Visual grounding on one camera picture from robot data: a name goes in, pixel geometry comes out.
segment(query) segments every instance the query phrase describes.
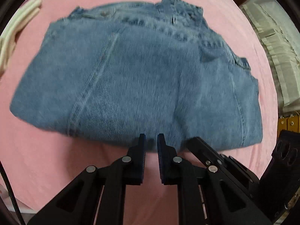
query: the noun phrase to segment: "silver rivet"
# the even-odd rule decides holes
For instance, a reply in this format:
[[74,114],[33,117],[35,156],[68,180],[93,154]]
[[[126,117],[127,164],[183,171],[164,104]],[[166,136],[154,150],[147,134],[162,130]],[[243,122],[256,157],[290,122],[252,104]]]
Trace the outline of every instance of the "silver rivet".
[[131,161],[131,157],[129,157],[129,156],[124,156],[122,158],[122,162],[130,162],[130,161]]
[[88,167],[86,168],[86,171],[87,171],[88,173],[93,173],[93,172],[96,171],[96,167],[95,167],[95,166],[88,166]]
[[180,162],[182,162],[182,158],[181,157],[174,157],[173,162],[180,163]]
[[212,173],[215,173],[216,171],[218,171],[218,168],[216,166],[209,166],[208,170]]

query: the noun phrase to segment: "black cable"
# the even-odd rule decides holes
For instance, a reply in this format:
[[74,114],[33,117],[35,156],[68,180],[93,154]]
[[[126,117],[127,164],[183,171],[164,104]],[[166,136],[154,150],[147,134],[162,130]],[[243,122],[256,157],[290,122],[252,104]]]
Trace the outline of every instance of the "black cable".
[[6,188],[7,188],[8,194],[9,194],[9,197],[11,199],[11,202],[12,202],[13,207],[15,209],[16,215],[17,215],[17,217],[18,217],[21,225],[26,225],[26,223],[25,223],[25,221],[24,221],[24,219],[22,217],[22,214],[20,212],[19,206],[17,204],[17,200],[15,198],[13,189],[11,188],[11,184],[9,183],[8,177],[6,175],[6,172],[4,170],[4,167],[3,167],[2,163],[1,163],[1,161],[0,161],[0,174],[1,174],[2,178],[3,178],[3,180],[4,180],[4,183],[6,185]]

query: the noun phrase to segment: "pink fabric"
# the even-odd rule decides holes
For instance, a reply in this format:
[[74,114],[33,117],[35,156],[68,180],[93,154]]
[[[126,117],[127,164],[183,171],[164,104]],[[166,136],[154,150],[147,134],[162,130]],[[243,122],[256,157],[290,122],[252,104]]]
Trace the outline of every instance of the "pink fabric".
[[[42,131],[17,119],[9,111],[13,93],[51,21],[67,16],[77,5],[91,8],[119,1],[128,0],[43,0],[40,13],[22,31],[10,66],[1,79],[0,159],[16,197],[37,211],[86,166],[109,165],[125,155],[126,150]],[[224,154],[232,155],[260,177],[270,161],[277,127],[276,92],[265,52],[251,25],[232,0],[185,1],[204,8],[209,26],[223,36],[238,56],[248,59],[252,74],[259,80],[263,141]],[[191,154],[183,155],[196,163]],[[144,184],[127,188],[124,224],[173,225],[177,220],[176,187],[161,184],[157,154],[147,153]]]

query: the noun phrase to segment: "jeans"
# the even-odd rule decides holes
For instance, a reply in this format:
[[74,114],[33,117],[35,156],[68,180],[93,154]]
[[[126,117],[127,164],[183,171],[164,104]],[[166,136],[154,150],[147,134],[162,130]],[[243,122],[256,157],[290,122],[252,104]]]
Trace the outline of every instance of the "jeans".
[[185,148],[199,136],[215,150],[261,142],[258,81],[182,0],[76,8],[50,24],[10,106],[45,130],[129,146],[145,133]]

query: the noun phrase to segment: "cream colored fabric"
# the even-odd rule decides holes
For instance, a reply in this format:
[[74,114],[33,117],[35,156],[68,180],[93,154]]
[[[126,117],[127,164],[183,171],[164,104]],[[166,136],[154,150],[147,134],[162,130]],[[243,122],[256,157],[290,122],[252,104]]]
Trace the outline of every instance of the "cream colored fabric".
[[15,48],[16,34],[21,31],[27,23],[37,15],[42,0],[29,0],[21,6],[8,22],[0,36],[0,77],[8,66],[8,59]]
[[[300,102],[300,60],[299,54],[296,53],[298,52],[297,35],[290,35],[293,30],[280,25],[278,18],[275,21],[266,7],[265,4],[251,3],[243,5],[242,10],[249,18],[266,51],[277,91],[279,112],[300,110],[298,104]],[[291,22],[285,26],[291,27],[294,24]]]

